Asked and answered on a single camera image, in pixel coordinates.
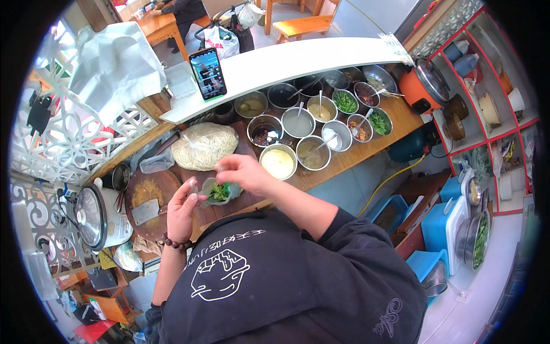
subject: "smartphone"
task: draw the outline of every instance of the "smartphone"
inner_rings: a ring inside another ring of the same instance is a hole
[[[226,82],[223,80],[222,66],[219,65],[216,48],[199,50],[189,55],[189,63],[204,100],[227,93]]]

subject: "fresh noodles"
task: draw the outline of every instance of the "fresh noodles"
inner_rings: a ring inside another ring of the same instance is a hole
[[[172,145],[172,155],[182,168],[210,171],[221,158],[233,153],[238,144],[235,129],[206,122],[182,132],[181,139]]]

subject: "wooden counter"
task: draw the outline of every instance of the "wooden counter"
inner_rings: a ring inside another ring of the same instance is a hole
[[[390,135],[373,139],[364,144],[354,144],[345,152],[333,154],[329,165],[320,171],[309,171],[299,165],[296,173],[289,178],[287,182],[302,191],[307,191],[357,165],[359,162],[379,153],[384,148],[390,146],[392,143],[400,140],[424,124],[420,116],[413,113],[409,105],[403,99],[382,97],[380,107],[383,108],[392,119],[393,130]],[[256,156],[259,157],[261,151],[262,149],[255,148]],[[232,215],[254,211],[256,208],[263,208],[270,204],[271,202],[269,200],[263,200],[248,206],[246,209],[234,212]],[[210,224],[211,223],[201,224],[194,221],[191,240],[198,238]]]

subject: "white countertop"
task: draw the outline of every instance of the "white countertop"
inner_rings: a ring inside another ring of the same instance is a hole
[[[204,101],[200,91],[172,99],[161,119],[179,124],[222,103],[304,75],[365,64],[401,62],[381,39],[335,37],[294,41],[252,50],[221,60],[227,94]]]

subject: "hand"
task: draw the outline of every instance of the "hand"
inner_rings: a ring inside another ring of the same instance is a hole
[[[168,238],[178,243],[186,243],[191,237],[193,227],[191,225],[191,213],[201,201],[208,197],[204,195],[190,194],[186,196],[191,188],[191,182],[195,185],[197,179],[191,177],[175,192],[168,202],[168,214],[166,224],[168,227]]]
[[[214,170],[220,183],[238,183],[240,187],[259,197],[268,197],[280,182],[250,155],[230,154],[217,162]]]

